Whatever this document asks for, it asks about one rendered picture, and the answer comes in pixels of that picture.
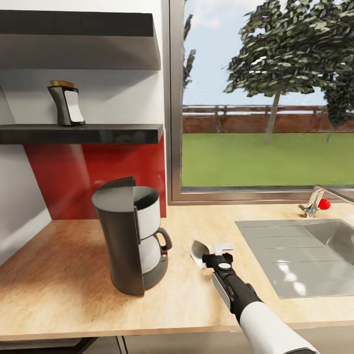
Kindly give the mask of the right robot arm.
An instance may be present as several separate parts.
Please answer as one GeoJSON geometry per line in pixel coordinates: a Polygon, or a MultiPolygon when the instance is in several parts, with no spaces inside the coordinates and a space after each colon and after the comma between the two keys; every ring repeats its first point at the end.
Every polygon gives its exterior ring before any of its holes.
{"type": "Polygon", "coordinates": [[[320,354],[316,348],[286,325],[257,296],[232,267],[233,244],[215,244],[214,254],[202,255],[207,268],[214,268],[212,280],[231,314],[236,316],[254,354],[320,354]]]}

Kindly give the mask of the bottle of coffee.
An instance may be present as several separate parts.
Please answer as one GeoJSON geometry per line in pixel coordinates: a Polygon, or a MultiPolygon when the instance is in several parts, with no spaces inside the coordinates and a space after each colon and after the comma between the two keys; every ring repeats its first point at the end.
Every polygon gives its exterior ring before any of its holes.
{"type": "Polygon", "coordinates": [[[58,112],[58,125],[65,127],[84,126],[86,122],[79,109],[79,90],[73,83],[55,80],[47,87],[58,112]]]}

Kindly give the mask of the paper coffee filter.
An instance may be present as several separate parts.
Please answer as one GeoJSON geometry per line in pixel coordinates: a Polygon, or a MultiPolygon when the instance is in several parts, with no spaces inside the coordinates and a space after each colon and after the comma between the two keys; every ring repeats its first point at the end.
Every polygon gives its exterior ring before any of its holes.
{"type": "Polygon", "coordinates": [[[192,245],[191,255],[201,269],[206,267],[206,263],[202,262],[202,255],[203,253],[210,254],[210,250],[211,250],[211,245],[204,244],[197,240],[195,240],[192,245]]]}

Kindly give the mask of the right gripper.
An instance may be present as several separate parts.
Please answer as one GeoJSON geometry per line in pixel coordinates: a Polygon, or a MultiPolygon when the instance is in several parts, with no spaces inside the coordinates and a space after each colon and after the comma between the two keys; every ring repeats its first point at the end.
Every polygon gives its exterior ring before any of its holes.
{"type": "Polygon", "coordinates": [[[206,263],[207,268],[214,268],[214,264],[216,261],[224,260],[227,261],[230,265],[232,265],[232,255],[229,253],[224,253],[220,256],[216,256],[215,254],[205,254],[202,255],[202,262],[206,263]]]}

